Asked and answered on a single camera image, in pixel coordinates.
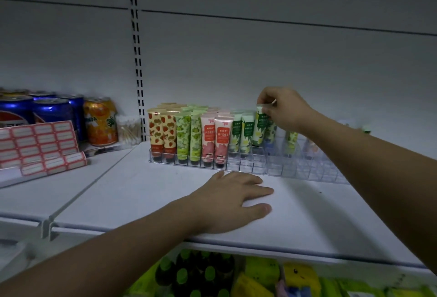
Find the person's left hand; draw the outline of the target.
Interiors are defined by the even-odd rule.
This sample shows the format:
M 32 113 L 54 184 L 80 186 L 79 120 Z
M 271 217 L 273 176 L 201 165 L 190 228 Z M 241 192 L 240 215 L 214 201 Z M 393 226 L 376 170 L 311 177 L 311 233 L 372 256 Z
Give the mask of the person's left hand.
M 239 225 L 239 210 L 245 201 L 272 195 L 274 189 L 261 185 L 229 185 L 229 173 L 215 173 L 203 186 L 186 196 L 193 234 L 226 233 Z

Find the green white flower cream tube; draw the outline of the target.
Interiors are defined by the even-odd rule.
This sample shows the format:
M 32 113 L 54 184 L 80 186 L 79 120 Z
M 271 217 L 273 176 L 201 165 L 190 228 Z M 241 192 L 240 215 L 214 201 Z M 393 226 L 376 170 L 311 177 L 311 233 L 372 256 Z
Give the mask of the green white flower cream tube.
M 265 130 L 269 123 L 269 115 L 262 112 L 264 107 L 270 107 L 271 104 L 257 105 L 254 117 L 254 130 L 252 136 L 252 146 L 261 146 L 264 140 Z

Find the person's left forearm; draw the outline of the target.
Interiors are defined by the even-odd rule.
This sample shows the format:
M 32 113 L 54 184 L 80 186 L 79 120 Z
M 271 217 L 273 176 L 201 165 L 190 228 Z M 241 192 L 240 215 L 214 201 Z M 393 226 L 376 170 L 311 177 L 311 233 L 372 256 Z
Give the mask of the person's left forearm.
M 184 197 L 4 281 L 0 297 L 117 296 L 207 226 L 201 207 Z

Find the person's right forearm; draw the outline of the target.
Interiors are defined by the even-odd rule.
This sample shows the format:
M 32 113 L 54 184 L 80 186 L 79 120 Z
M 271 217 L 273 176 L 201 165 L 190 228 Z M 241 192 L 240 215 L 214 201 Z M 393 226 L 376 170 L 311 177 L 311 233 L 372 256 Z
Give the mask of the person's right forearm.
M 385 225 L 437 276 L 437 160 L 305 109 L 296 123 Z

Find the clear acrylic grid organizer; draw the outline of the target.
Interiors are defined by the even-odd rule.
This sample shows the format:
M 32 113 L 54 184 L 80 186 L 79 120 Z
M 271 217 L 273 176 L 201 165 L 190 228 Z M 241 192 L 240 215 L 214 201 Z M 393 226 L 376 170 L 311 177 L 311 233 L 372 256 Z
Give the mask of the clear acrylic grid organizer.
M 247 172 L 272 177 L 294 178 L 311 182 L 349 184 L 344 175 L 323 151 L 307 139 L 298 137 L 294 148 L 285 138 L 271 144 L 252 147 L 248 154 L 229 152 L 222 164 L 206 163 L 203 159 L 192 162 L 189 158 L 179 159 L 177 155 L 165 158 L 164 154 L 149 150 L 149 162 L 177 167 L 194 167 L 229 172 Z

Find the white green lily tube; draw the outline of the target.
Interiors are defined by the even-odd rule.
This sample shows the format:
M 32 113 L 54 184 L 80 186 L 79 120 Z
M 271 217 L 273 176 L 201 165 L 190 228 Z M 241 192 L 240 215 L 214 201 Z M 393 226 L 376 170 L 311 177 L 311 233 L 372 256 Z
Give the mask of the white green lily tube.
M 252 149 L 252 139 L 254 133 L 255 113 L 245 111 L 242 113 L 242 134 L 240 139 L 240 156 L 245 159 L 249 156 Z
M 228 158 L 235 158 L 240 152 L 240 142 L 242 134 L 242 114 L 243 111 L 233 111 L 233 121 L 231 128 L 231 136 L 228 145 Z

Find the green leaf print tube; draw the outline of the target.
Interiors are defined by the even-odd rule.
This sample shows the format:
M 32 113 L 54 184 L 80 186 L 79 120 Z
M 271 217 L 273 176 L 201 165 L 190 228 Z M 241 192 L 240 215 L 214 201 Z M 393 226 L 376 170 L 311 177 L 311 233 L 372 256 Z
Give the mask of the green leaf print tube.
M 294 156 L 296 152 L 296 144 L 298 141 L 298 133 L 297 132 L 286 132 L 286 145 L 285 145 L 285 155 L 287 157 Z

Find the rows of pink flower tubes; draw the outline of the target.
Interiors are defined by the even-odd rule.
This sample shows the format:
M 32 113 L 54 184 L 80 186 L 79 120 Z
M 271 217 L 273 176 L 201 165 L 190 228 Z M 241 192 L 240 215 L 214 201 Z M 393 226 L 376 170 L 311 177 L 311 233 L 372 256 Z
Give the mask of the rows of pink flower tubes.
M 201 115 L 201 166 L 224 169 L 234 116 L 207 112 Z

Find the yellow green snack packet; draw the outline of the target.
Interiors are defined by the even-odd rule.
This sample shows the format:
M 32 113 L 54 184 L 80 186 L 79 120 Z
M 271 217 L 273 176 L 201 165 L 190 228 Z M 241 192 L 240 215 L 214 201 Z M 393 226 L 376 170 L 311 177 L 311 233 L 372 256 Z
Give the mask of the yellow green snack packet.
M 275 297 L 281 271 L 275 259 L 247 256 L 237 273 L 230 297 Z

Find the rows of green grape tubes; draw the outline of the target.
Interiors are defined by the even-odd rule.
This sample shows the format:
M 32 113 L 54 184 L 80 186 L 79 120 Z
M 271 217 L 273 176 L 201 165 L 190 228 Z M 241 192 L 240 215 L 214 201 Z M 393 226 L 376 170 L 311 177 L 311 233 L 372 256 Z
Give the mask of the rows of green grape tubes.
M 179 164 L 200 165 L 201 116 L 207 106 L 183 107 L 176 114 L 177 160 Z

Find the clear cotton swab box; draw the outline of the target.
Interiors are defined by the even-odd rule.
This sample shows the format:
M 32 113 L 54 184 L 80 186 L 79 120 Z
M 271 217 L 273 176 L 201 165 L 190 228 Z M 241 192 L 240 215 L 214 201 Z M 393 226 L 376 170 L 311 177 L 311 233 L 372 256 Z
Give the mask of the clear cotton swab box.
M 135 146 L 142 142 L 142 123 L 140 117 L 117 114 L 115 120 L 118 142 L 120 144 Z

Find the row of green packets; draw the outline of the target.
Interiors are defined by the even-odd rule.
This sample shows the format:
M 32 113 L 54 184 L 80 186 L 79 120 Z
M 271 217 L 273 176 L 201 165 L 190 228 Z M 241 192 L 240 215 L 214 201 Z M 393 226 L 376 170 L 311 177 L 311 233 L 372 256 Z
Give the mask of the row of green packets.
M 373 288 L 369 284 L 351 279 L 319 279 L 322 297 L 437 297 L 437 285 L 419 288 Z

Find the slotted metal shelf upright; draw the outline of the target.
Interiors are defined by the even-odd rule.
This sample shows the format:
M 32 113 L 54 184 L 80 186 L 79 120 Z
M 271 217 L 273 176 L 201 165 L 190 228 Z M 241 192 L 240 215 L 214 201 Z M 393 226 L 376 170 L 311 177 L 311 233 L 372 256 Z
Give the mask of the slotted metal shelf upright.
M 141 12 L 139 8 L 138 0 L 129 0 L 130 2 L 130 15 L 132 25 L 132 38 L 134 47 L 134 63 L 135 63 L 135 79 L 136 79 L 136 92 L 138 101 L 138 111 L 140 117 L 140 134 L 142 141 L 147 140 L 148 128 L 146 123 L 146 111 L 144 102 L 144 87 L 143 87 L 143 75 L 142 75 L 142 56 L 141 56 L 141 43 L 140 43 L 140 31 L 139 31 L 139 14 Z

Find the orange soda can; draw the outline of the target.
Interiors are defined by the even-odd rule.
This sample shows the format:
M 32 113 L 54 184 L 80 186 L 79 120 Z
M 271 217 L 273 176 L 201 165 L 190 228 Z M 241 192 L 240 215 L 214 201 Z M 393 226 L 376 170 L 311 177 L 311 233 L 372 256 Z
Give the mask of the orange soda can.
M 107 146 L 118 141 L 117 109 L 109 97 L 86 97 L 84 118 L 88 142 L 93 146 Z

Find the small red white label sheet pack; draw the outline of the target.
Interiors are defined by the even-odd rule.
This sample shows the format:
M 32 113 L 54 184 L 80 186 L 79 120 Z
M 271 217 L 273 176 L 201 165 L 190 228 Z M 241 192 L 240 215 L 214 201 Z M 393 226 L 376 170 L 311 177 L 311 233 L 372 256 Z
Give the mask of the small red white label sheet pack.
M 88 160 L 84 152 L 77 152 L 26 164 L 20 168 L 20 172 L 23 177 L 40 178 L 85 167 L 87 165 Z

